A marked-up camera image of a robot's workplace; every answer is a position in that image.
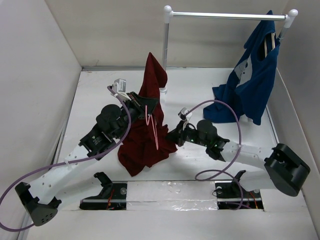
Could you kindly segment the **pink wire hanger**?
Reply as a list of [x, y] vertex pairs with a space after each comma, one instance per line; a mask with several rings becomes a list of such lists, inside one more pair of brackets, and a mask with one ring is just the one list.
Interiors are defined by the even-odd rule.
[[148, 113], [148, 106], [145, 106], [145, 123], [147, 126], [150, 125], [152, 126], [152, 131], [153, 131], [153, 136], [155, 140], [155, 147], [158, 150], [159, 149], [159, 141], [158, 141], [158, 132], [157, 132], [157, 121], [156, 118], [153, 117], [152, 114]]

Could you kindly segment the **dark red t-shirt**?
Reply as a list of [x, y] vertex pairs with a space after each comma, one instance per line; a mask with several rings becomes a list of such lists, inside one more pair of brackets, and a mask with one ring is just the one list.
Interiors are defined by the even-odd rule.
[[[160, 88], [164, 88], [167, 81], [166, 71], [154, 55], [149, 53], [138, 95], [159, 99]], [[117, 153], [119, 162], [132, 177], [138, 175], [144, 167], [150, 168], [177, 151], [176, 145], [165, 139], [169, 129], [164, 124], [164, 112], [160, 103], [155, 107], [152, 116], [157, 122], [158, 150], [151, 123], [147, 126], [145, 120], [137, 120], [131, 125], [130, 131]]]

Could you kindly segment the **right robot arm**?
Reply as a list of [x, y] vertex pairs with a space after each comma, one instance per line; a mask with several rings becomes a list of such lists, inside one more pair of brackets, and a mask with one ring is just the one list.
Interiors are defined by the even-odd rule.
[[214, 160], [236, 162], [257, 168], [257, 171], [241, 170], [231, 191], [237, 197], [262, 189], [277, 189], [296, 197], [311, 169], [287, 145], [279, 143], [273, 148], [240, 145], [218, 135], [209, 120], [200, 120], [196, 126], [180, 121], [166, 139], [181, 147], [185, 142], [205, 147], [206, 154]]

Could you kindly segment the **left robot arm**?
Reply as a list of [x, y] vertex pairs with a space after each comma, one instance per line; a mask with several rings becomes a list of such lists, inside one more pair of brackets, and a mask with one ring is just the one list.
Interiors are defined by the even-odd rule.
[[104, 172], [97, 172], [87, 180], [71, 181], [86, 168], [101, 160], [127, 136], [131, 125], [151, 116], [159, 98], [148, 98], [135, 92], [117, 93], [122, 107], [106, 105], [96, 117], [96, 124], [73, 151], [57, 166], [30, 183], [20, 182], [15, 191], [35, 226], [52, 220], [59, 210], [91, 196], [107, 198], [112, 181]]

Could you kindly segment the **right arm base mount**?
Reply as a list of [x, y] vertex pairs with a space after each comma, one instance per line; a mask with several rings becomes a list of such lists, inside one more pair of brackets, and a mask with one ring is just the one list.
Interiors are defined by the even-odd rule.
[[246, 191], [234, 179], [216, 181], [212, 195], [216, 197], [218, 210], [264, 209], [261, 193]]

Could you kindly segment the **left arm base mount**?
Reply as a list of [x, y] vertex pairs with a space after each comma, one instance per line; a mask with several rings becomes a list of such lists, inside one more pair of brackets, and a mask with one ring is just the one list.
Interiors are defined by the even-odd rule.
[[97, 211], [122, 211], [127, 209], [127, 181], [112, 180], [104, 173], [97, 172], [94, 178], [98, 180], [99, 193], [80, 201], [81, 210]]

